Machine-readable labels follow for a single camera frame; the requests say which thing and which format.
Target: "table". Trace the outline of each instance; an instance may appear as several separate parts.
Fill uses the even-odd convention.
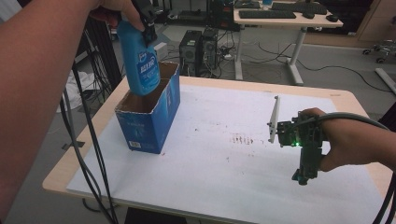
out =
[[[327,98],[332,101],[336,109],[339,111],[346,111],[346,112],[351,112],[366,116],[359,102],[356,100],[353,94],[348,91],[324,90],[324,89],[303,88],[303,87],[293,87],[293,86],[279,86],[279,85],[271,85],[271,84],[206,79],[206,78],[198,78],[198,77],[181,77],[180,83],[182,85],[214,87],[214,88],[231,89],[231,90],[239,90],[239,91],[249,90],[249,91],[274,92],[274,93],[292,94],[292,95],[300,95],[300,96],[315,96],[315,97]],[[120,101],[120,99],[123,97],[124,93],[127,90],[128,90],[128,85],[126,80],[124,79],[121,82],[121,84],[115,89],[115,91],[113,91],[113,93],[107,99],[105,104],[102,106],[102,108],[97,112],[97,114],[93,118],[92,121],[98,135],[106,127],[110,118],[114,116],[114,107]],[[81,135],[78,137],[78,141],[86,143],[84,147],[81,149],[83,156],[85,156],[90,146],[92,145],[92,140],[88,128],[83,130]],[[57,193],[86,197],[85,194],[79,194],[74,191],[68,190],[66,188],[70,180],[73,178],[77,169],[78,169],[78,162],[74,151],[67,150],[64,156],[61,158],[61,160],[56,164],[56,166],[53,168],[53,170],[44,180],[43,188]],[[391,171],[389,171],[388,168],[383,167],[382,165],[376,163],[368,165],[368,169],[370,174],[372,175],[373,180],[375,181],[375,184],[377,185],[378,189],[381,191],[381,194],[385,195],[385,192],[388,187]],[[136,205],[136,204],[130,204],[128,202],[117,202],[117,203],[126,206]]]
[[[235,58],[235,79],[242,80],[242,65],[241,65],[241,52],[242,52],[242,39],[243,33],[245,29],[245,25],[260,25],[265,26],[266,28],[280,28],[280,29],[289,29],[291,27],[299,27],[300,32],[298,32],[296,46],[294,48],[294,52],[292,53],[291,58],[287,59],[288,67],[291,71],[294,82],[297,86],[303,86],[304,82],[301,79],[300,73],[297,70],[296,62],[298,55],[300,53],[300,49],[303,46],[305,34],[307,32],[308,27],[324,27],[324,28],[335,28],[343,26],[341,21],[330,22],[326,20],[326,16],[331,13],[328,12],[327,15],[315,15],[315,18],[309,20],[303,17],[302,13],[295,12],[296,19],[241,19],[239,17],[240,8],[235,8],[233,10],[233,20],[235,23],[240,24],[241,31],[239,35],[238,49]],[[265,29],[256,29],[257,32],[265,32]]]

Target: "white paper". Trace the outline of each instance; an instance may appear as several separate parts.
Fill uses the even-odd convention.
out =
[[[182,85],[181,103],[160,155],[128,149],[117,118],[99,143],[117,202],[237,223],[370,223],[382,203],[364,166],[318,173],[307,186],[291,176],[299,147],[268,142],[275,94]],[[280,94],[279,121],[329,99]],[[329,145],[324,144],[324,153]],[[100,183],[92,148],[85,158]],[[90,190],[78,171],[67,187]]]

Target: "table top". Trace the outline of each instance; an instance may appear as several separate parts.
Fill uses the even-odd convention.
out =
[[[348,91],[280,86],[272,84],[206,79],[197,77],[181,77],[180,83],[183,85],[215,87],[241,91],[265,91],[273,93],[327,98],[332,101],[338,111],[345,111],[366,116],[364,110],[362,109],[355,96]],[[120,99],[123,97],[124,93],[127,90],[128,85],[126,79],[124,79],[93,118],[92,121],[98,135],[107,126],[110,118],[114,116],[114,107],[120,101]],[[88,128],[83,130],[81,135],[78,137],[78,141],[86,143],[84,147],[81,148],[81,153],[84,156],[92,145],[92,140]],[[66,188],[70,180],[73,178],[74,174],[78,170],[78,167],[79,165],[74,150],[67,150],[61,160],[57,163],[57,165],[44,180],[43,188],[57,193],[79,195],[78,193],[72,192]],[[385,195],[391,171],[389,171],[388,168],[376,163],[370,164],[367,167],[381,194]]]
[[[343,26],[341,21],[331,22],[326,20],[327,15],[332,13],[328,12],[327,15],[318,15],[310,20],[303,17],[303,13],[294,12],[296,15],[295,19],[241,19],[239,17],[239,10],[262,10],[262,9],[246,9],[246,8],[235,8],[233,10],[233,21],[237,24],[249,24],[249,25],[270,25],[270,26],[294,26],[294,27],[323,27],[323,28],[335,28]]]

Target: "open box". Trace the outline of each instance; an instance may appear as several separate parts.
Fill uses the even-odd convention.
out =
[[[180,104],[178,63],[159,63],[161,81],[145,96],[125,94],[115,111],[129,149],[160,154]]]

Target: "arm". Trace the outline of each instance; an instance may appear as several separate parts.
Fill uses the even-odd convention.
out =
[[[305,114],[323,115],[311,108]],[[321,123],[331,150],[320,164],[320,170],[330,171],[347,164],[380,162],[396,171],[396,133],[349,119],[329,119]]]
[[[112,9],[122,9],[135,26],[141,25],[130,1],[108,2],[110,5],[121,2],[120,7]],[[91,9],[105,3],[105,0],[35,0],[0,25],[2,220],[50,126],[85,20]]]

